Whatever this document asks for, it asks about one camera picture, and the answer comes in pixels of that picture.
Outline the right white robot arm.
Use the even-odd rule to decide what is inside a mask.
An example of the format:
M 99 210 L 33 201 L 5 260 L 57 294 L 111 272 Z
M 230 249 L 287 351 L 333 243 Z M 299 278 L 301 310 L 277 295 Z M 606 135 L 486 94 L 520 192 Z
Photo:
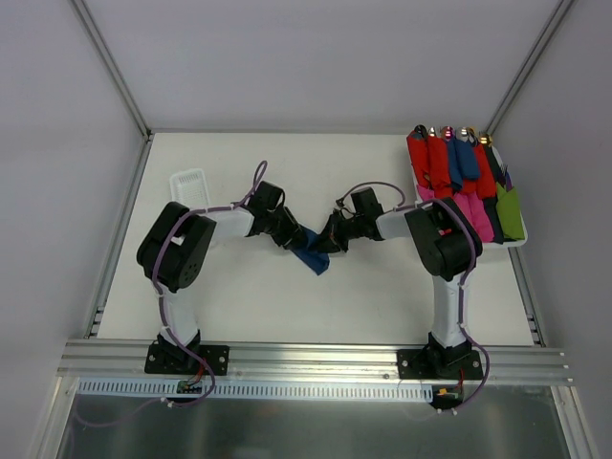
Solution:
M 409 238 L 432 276 L 434 313 L 428 334 L 429 370 L 439 378 L 459 371 L 472 350 L 465 325 L 471 272 L 482 254 L 482 241 L 450 198 L 433 198 L 416 207 L 384 211 L 371 187 L 350 194 L 353 210 L 344 214 L 342 199 L 312 244 L 321 253 L 347 252 L 349 242 Z

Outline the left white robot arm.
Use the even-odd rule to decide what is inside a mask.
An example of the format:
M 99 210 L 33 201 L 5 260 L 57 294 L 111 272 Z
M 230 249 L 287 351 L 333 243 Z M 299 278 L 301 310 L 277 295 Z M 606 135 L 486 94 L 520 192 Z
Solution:
M 261 182 L 227 206 L 191 209 L 170 201 L 142 240 L 137 263 L 158 298 L 162 328 L 157 342 L 177 372 L 188 373 L 199 364 L 200 329 L 180 291 L 196 280 L 213 242 L 265 234 L 285 250 L 307 247 L 307 230 L 284 198 L 282 188 Z

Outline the dark blue paper napkin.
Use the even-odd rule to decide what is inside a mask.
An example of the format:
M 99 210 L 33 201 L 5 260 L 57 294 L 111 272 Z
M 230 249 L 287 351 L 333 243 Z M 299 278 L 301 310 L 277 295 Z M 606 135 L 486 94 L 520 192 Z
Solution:
M 305 243 L 299 244 L 297 247 L 291 247 L 290 251 L 316 275 L 322 275 L 329 269 L 329 254 L 311 249 L 317 238 L 317 234 L 313 230 L 303 228 L 303 234 Z

